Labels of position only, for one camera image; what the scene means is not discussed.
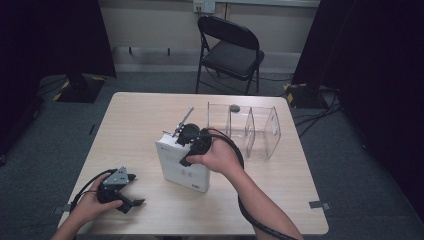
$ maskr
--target white tabletop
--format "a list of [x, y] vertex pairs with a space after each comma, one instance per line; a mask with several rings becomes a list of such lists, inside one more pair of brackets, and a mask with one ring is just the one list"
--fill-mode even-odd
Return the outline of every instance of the white tabletop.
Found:
[[[248, 235], [253, 228], [239, 211], [237, 193], [221, 174], [211, 173], [210, 188], [197, 192], [163, 178], [155, 141], [162, 131], [173, 132], [189, 107], [195, 110], [186, 123], [206, 127], [207, 105], [239, 104], [273, 107], [281, 126], [281, 139], [269, 160], [245, 159], [245, 170], [279, 205], [302, 234], [328, 231], [287, 102], [276, 97], [117, 93], [113, 96], [70, 201], [95, 175], [126, 166], [135, 181], [121, 192], [130, 200], [145, 198], [142, 207], [127, 214], [112, 210], [80, 231], [117, 235]], [[61, 223], [67, 217], [65, 213]]]

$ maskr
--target person's right hand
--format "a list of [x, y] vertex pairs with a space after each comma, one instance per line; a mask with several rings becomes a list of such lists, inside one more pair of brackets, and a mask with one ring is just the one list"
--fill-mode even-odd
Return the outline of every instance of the person's right hand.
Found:
[[[214, 129], [209, 129], [209, 133], [227, 137]], [[233, 148], [224, 140], [215, 137], [212, 138], [211, 147], [205, 155], [188, 156], [187, 161], [203, 164], [211, 171], [221, 173], [226, 177], [243, 169]]]

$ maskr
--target hand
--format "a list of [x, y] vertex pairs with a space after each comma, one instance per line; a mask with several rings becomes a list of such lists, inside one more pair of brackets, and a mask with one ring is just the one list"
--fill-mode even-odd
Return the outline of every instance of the hand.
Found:
[[[209, 133], [228, 138], [214, 129], [209, 129]], [[203, 164], [211, 171], [221, 173], [226, 177], [243, 169], [233, 148], [224, 140], [215, 137], [212, 138], [211, 147], [205, 155], [188, 156], [187, 161]]]
[[72, 211], [70, 217], [76, 217], [83, 223], [87, 223], [96, 219], [102, 213], [117, 208], [123, 204], [121, 200], [116, 200], [103, 204], [97, 200], [96, 191], [100, 183], [109, 176], [110, 173], [103, 174], [93, 182], [91, 188], [81, 198], [78, 205]]

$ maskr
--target wall outlet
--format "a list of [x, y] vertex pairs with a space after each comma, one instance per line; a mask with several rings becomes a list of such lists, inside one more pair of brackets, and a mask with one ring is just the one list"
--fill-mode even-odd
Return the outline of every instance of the wall outlet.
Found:
[[193, 12], [195, 13], [215, 13], [214, 1], [193, 1]]

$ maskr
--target transparent divider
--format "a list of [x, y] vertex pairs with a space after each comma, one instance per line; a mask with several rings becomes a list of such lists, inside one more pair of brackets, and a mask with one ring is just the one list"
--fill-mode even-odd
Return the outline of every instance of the transparent divider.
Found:
[[270, 159], [281, 138], [275, 107], [208, 103], [207, 126], [229, 136], [244, 158]]

